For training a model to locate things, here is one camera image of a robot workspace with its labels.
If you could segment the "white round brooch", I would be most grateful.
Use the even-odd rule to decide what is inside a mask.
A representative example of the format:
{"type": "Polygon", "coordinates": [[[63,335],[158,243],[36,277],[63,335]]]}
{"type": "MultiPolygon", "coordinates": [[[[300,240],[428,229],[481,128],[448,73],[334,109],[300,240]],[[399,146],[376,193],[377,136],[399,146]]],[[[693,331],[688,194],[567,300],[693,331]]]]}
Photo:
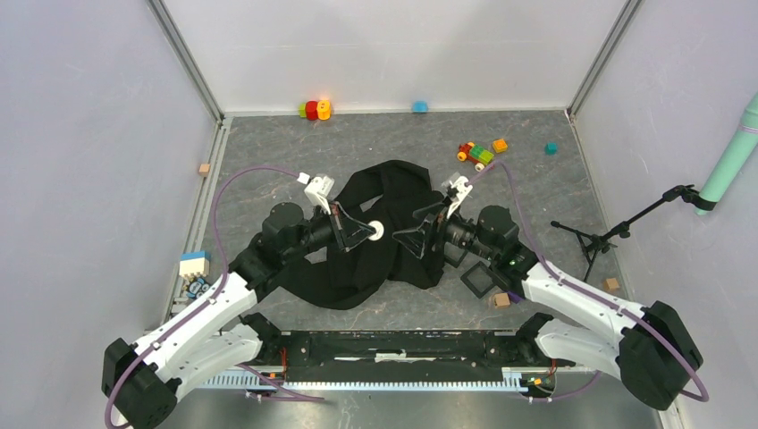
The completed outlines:
{"type": "Polygon", "coordinates": [[[380,240],[384,235],[384,226],[383,224],[378,220],[373,220],[368,223],[368,226],[372,228],[374,233],[368,237],[371,241],[378,241],[380,240]]]}

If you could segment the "black garment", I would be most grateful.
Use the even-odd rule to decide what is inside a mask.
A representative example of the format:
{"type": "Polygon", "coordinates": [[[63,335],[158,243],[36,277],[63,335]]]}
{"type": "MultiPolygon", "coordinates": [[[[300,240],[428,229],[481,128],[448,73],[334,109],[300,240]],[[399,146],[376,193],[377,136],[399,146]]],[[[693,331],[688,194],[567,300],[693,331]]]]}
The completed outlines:
{"type": "Polygon", "coordinates": [[[414,211],[442,201],[425,167],[402,160],[368,167],[350,176],[336,200],[359,221],[380,222],[382,238],[366,240],[348,252],[329,245],[325,261],[295,261],[277,277],[276,286],[317,307],[347,310],[364,302],[386,281],[405,282],[421,290],[439,284],[443,253],[431,251],[418,259],[392,237],[395,231],[420,224],[414,211]]]}

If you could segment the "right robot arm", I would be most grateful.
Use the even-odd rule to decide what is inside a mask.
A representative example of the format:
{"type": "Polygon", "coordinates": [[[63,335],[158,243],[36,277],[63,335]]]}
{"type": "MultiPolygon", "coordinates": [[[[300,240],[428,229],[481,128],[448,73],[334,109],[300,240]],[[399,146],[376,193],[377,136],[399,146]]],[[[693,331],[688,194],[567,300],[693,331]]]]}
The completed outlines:
{"type": "Polygon", "coordinates": [[[487,206],[476,221],[444,203],[414,216],[419,225],[392,236],[415,257],[446,245],[460,248],[489,262],[497,287],[574,321],[539,315],[524,324],[516,341],[523,362],[538,365],[551,358],[590,367],[617,378],[635,398],[660,411],[687,394],[703,356],[670,305],[614,297],[567,274],[520,241],[505,207],[487,206]]]}

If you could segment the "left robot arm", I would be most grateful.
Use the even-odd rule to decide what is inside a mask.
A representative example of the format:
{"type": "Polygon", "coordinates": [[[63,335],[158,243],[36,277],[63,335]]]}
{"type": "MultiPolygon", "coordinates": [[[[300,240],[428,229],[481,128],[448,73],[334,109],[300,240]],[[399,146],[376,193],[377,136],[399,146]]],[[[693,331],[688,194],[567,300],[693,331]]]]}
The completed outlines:
{"type": "Polygon", "coordinates": [[[359,220],[337,201],[317,206],[310,219],[294,203],[276,205],[262,231],[208,291],[154,331],[133,342],[118,338],[106,347],[106,427],[115,426],[117,412],[124,428],[155,428],[187,393],[225,368],[253,358],[264,365],[274,362],[281,352],[274,334],[241,326],[218,340],[213,335],[258,304],[295,260],[331,245],[349,253],[385,232],[384,222],[359,220]]]}

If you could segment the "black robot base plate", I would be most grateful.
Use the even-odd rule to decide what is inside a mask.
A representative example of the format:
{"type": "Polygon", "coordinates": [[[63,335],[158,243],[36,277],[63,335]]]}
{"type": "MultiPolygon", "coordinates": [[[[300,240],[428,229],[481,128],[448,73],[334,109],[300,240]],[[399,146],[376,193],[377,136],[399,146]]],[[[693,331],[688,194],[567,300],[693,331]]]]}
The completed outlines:
{"type": "Polygon", "coordinates": [[[501,370],[572,366],[512,331],[289,331],[248,361],[280,367],[288,382],[497,382],[501,370]]]}

